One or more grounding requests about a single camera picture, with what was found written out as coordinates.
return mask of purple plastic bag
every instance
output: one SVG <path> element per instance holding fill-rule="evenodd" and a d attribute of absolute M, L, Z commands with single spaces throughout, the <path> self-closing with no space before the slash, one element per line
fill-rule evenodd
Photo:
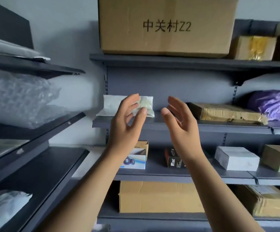
<path fill-rule="evenodd" d="M 247 108 L 265 114 L 269 120 L 280 121 L 280 90 L 254 92 Z"/>

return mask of white wall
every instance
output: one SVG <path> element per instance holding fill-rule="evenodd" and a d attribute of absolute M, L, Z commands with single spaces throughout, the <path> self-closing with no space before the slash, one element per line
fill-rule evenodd
<path fill-rule="evenodd" d="M 86 110 L 82 119 L 53 137 L 51 143 L 103 144 L 105 133 L 92 128 L 94 114 L 102 108 L 103 75 L 89 60 L 98 53 L 97 0 L 0 0 L 0 4 L 30 21 L 34 47 L 52 62 L 83 69 L 86 75 L 62 76 L 55 104 Z M 239 0 L 236 18 L 280 21 L 280 0 Z"/>

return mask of white plastic package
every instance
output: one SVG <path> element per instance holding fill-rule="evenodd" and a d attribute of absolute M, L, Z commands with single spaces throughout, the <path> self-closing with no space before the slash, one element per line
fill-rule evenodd
<path fill-rule="evenodd" d="M 17 214 L 32 196 L 22 191 L 0 191 L 0 228 Z"/>
<path fill-rule="evenodd" d="M 103 96 L 103 109 L 97 114 L 97 116 L 115 116 L 121 101 L 127 96 L 121 95 L 104 95 Z M 141 107 L 147 108 L 147 117 L 155 117 L 153 111 L 153 97 L 140 96 L 140 100 L 137 101 L 139 106 L 132 111 L 134 116 L 137 114 Z"/>
<path fill-rule="evenodd" d="M 65 116 L 67 108 L 48 105 L 59 93 L 44 78 L 0 70 L 0 123 L 35 129 Z"/>

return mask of forearm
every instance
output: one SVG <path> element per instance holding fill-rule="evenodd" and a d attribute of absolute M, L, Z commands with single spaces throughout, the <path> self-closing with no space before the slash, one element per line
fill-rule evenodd
<path fill-rule="evenodd" d="M 213 231 L 263 231 L 203 153 L 185 160 Z"/>
<path fill-rule="evenodd" d="M 106 149 L 75 191 L 57 207 L 39 228 L 42 232 L 91 231 L 107 191 L 124 161 L 124 155 Z"/>

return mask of bubble wrap package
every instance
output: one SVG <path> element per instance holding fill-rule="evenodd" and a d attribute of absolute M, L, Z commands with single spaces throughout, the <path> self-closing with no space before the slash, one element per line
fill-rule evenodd
<path fill-rule="evenodd" d="M 280 121 L 280 90 L 255 91 L 248 101 L 247 108 L 266 114 L 269 121 Z"/>
<path fill-rule="evenodd" d="M 32 196 L 22 191 L 0 191 L 0 228 L 14 217 Z"/>
<path fill-rule="evenodd" d="M 59 93 L 44 78 L 0 70 L 0 123 L 35 129 L 66 115 L 66 108 L 47 105 Z"/>
<path fill-rule="evenodd" d="M 104 95 L 103 96 L 103 109 L 97 114 L 97 116 L 115 116 L 121 101 L 127 96 L 121 95 Z M 147 117 L 154 117 L 153 111 L 153 97 L 140 96 L 140 100 L 137 101 L 138 108 L 132 110 L 134 116 L 137 114 L 141 107 L 147 108 Z"/>

